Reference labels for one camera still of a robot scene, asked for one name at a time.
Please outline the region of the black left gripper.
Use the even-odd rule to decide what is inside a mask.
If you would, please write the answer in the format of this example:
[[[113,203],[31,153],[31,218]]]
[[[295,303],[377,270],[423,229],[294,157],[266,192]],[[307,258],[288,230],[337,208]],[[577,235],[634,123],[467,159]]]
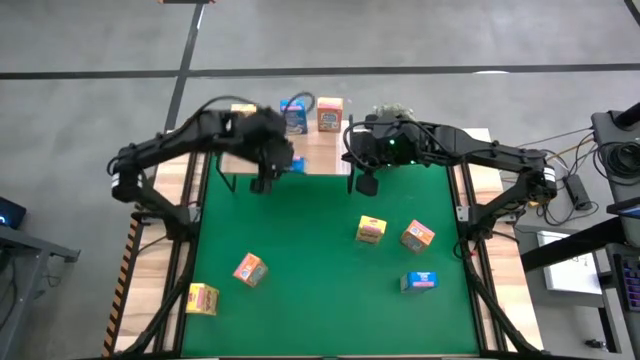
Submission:
[[[250,182],[256,194],[271,192],[272,183],[293,164],[294,148],[286,137],[286,119],[271,107],[259,107],[238,121],[239,157],[258,165]]]

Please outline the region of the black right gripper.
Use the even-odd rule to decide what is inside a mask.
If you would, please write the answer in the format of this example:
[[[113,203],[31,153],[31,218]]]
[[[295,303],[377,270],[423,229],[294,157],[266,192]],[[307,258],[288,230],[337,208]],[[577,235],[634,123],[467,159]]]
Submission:
[[[346,152],[342,160],[358,168],[355,189],[366,196],[376,196],[381,168],[415,164],[419,154],[419,129],[400,116],[367,115],[343,132]]]

